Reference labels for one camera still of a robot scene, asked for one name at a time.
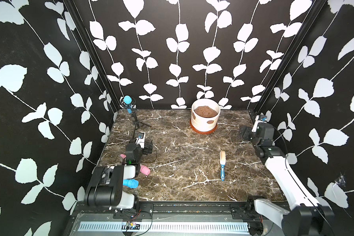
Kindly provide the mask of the white ceramic pot with mud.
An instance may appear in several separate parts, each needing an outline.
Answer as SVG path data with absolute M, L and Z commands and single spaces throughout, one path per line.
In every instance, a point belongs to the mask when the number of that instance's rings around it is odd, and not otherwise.
M 207 98 L 196 100 L 192 104 L 190 125 L 199 134 L 210 134 L 217 129 L 220 114 L 219 105 Z

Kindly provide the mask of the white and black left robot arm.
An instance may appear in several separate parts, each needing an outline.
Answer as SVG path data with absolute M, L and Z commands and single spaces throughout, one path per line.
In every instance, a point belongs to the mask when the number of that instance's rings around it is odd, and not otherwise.
M 123 187 L 137 188 L 139 182 L 135 178 L 140 173 L 146 176 L 150 174 L 150 169 L 141 163 L 141 159 L 152 151 L 152 140 L 146 140 L 144 145 L 128 143 L 121 165 L 95 168 L 84 196 L 84 203 L 90 207 L 138 208 L 138 197 L 125 192 Z

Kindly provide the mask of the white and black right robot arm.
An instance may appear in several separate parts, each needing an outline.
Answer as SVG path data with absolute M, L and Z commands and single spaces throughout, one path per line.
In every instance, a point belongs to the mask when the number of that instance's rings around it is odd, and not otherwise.
M 302 184 L 284 152 L 273 144 L 275 131 L 273 125 L 257 120 L 252 127 L 242 125 L 239 136 L 252 144 L 256 155 L 274 176 L 289 209 L 260 197 L 250 197 L 250 207 L 279 227 L 285 236 L 333 236 L 332 209 L 322 205 Z

